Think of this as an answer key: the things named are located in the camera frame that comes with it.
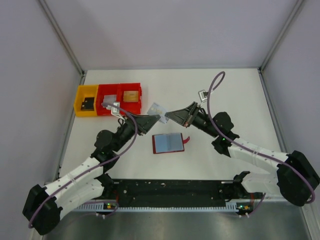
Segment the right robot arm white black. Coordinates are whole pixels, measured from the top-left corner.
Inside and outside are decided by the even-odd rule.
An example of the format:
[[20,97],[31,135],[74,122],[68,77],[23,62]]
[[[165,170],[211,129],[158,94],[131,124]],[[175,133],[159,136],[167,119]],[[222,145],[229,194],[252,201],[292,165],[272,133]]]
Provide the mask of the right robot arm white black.
[[252,144],[232,132],[234,124],[227,112],[211,116],[196,102],[165,116],[185,128],[194,126],[213,137],[211,144],[219,154],[264,170],[265,173],[244,171],[234,178],[248,193],[282,196],[298,207],[315,200],[320,177],[302,152],[278,152]]

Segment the silver VIP credit card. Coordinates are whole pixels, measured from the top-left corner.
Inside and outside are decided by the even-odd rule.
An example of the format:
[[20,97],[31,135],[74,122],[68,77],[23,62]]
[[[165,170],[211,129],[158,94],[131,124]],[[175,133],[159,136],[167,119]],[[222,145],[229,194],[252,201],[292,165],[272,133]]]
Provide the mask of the silver VIP credit card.
[[169,119],[165,116],[166,113],[167,110],[163,106],[157,104],[156,102],[154,102],[147,111],[147,114],[150,116],[159,115],[159,121],[163,124],[166,124],[169,121]]

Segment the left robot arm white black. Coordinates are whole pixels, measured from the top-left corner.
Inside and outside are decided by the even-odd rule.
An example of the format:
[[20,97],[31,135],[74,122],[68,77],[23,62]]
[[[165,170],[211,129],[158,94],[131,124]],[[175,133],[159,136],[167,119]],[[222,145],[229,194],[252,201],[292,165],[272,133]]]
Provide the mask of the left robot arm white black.
[[137,136],[147,134],[159,119],[159,115],[127,114],[118,120],[116,132],[101,130],[97,134],[95,150],[78,167],[45,186],[33,186],[22,210],[28,227],[44,236],[68,213],[109,192],[113,180],[107,172],[129,150],[126,143],[132,145]]

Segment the gold credit card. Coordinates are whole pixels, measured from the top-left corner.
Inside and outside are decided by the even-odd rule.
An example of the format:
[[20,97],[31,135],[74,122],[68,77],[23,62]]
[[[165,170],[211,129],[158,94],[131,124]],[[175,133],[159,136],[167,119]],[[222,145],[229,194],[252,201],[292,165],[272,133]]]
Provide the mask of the gold credit card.
[[137,90],[127,90],[123,92],[124,103],[137,103],[140,99],[140,94]]

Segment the red leather card holder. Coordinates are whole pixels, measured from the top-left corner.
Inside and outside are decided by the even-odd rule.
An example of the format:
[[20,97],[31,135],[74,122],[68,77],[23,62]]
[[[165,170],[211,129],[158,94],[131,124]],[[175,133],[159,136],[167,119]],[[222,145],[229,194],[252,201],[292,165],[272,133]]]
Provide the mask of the red leather card holder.
[[179,153],[185,151],[185,144],[190,141],[190,137],[183,137],[179,133],[155,134],[152,136],[153,154]]

